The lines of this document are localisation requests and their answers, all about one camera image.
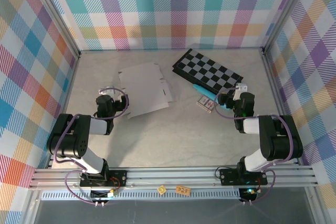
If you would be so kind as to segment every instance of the gray floor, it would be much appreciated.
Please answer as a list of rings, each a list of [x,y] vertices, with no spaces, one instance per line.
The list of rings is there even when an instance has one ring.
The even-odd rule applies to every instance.
[[[35,224],[310,224],[303,188],[274,188],[264,200],[243,206],[238,200],[117,201],[95,208],[80,201],[41,201]]]
[[[192,84],[172,72],[186,50],[105,51],[83,54],[76,74],[68,113],[93,114],[100,88],[120,87],[118,71],[153,61],[172,87],[172,107],[115,120],[109,136],[90,136],[89,147],[110,167],[206,166],[236,164],[259,148],[257,135],[240,134],[234,122],[207,113],[196,103],[201,95]],[[277,113],[257,49],[199,50],[200,53],[244,77],[255,97],[255,114]],[[224,111],[228,116],[233,112]]]

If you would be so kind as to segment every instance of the colorful plaid wall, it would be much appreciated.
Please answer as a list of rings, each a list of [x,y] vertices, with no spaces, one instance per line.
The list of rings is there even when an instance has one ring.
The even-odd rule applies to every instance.
[[[75,57],[40,0],[0,0],[0,223],[17,223]]]
[[[288,113],[336,223],[336,0],[299,0],[271,49]]]
[[[54,1],[83,50],[260,47],[283,6],[281,0]]]

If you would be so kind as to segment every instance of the black and white checkerboard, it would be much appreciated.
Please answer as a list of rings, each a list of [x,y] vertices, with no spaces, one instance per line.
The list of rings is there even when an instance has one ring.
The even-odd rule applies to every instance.
[[[210,60],[193,49],[189,49],[188,52],[173,65],[173,72],[214,94],[217,94],[222,87],[232,88],[243,79],[242,76]]]

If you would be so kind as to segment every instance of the blue object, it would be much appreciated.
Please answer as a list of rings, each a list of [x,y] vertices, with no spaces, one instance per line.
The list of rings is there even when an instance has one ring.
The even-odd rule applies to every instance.
[[[210,98],[211,100],[213,100],[213,101],[215,100],[216,95],[215,95],[214,93],[208,91],[207,89],[205,89],[205,88],[203,88],[203,87],[201,87],[200,85],[197,85],[197,84],[194,84],[193,87],[194,87],[194,89],[196,89],[199,93],[201,93],[201,94],[203,94],[203,95],[209,97],[209,98]],[[230,110],[230,109],[228,109],[228,108],[226,107],[225,104],[224,104],[224,105],[220,105],[220,106],[221,106],[223,109],[225,109],[225,110]]]

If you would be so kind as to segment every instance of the table surface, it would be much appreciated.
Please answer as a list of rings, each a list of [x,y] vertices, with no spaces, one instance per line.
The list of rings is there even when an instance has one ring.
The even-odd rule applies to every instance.
[[[240,134],[233,120],[206,112],[196,103],[202,96],[192,84],[173,73],[186,50],[104,51],[81,56],[67,113],[96,111],[98,90],[120,87],[118,71],[141,63],[159,64],[176,98],[173,106],[127,119],[114,120],[109,136],[91,135],[89,148],[110,167],[232,165],[259,148],[259,136]],[[255,115],[277,113],[276,104],[257,49],[198,50],[243,76],[255,95]],[[232,111],[219,108],[225,115]],[[53,168],[73,167],[53,164]]]

